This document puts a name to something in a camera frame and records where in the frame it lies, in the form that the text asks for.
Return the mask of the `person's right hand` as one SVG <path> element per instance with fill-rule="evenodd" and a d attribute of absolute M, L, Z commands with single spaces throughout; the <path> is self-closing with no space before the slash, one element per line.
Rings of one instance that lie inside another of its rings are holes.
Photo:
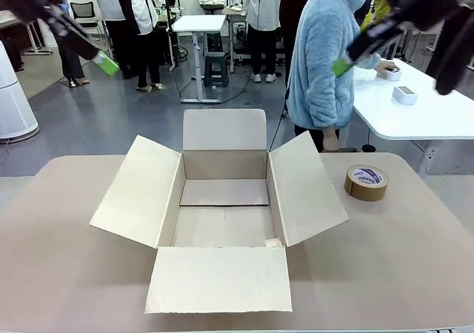
<path fill-rule="evenodd" d="M 323 149 L 325 152 L 334 152 L 340 149 L 339 139 L 334 127 L 327 127 L 323 132 Z"/>

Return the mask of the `person's left hand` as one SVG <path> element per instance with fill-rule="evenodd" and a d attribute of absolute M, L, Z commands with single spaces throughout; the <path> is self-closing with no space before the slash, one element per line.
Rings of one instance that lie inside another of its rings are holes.
<path fill-rule="evenodd" d="M 399 71 L 399 67 L 390 60 L 380 60 L 377 67 L 375 68 L 377 75 L 380 77 L 385 77 L 387 71 Z"/>

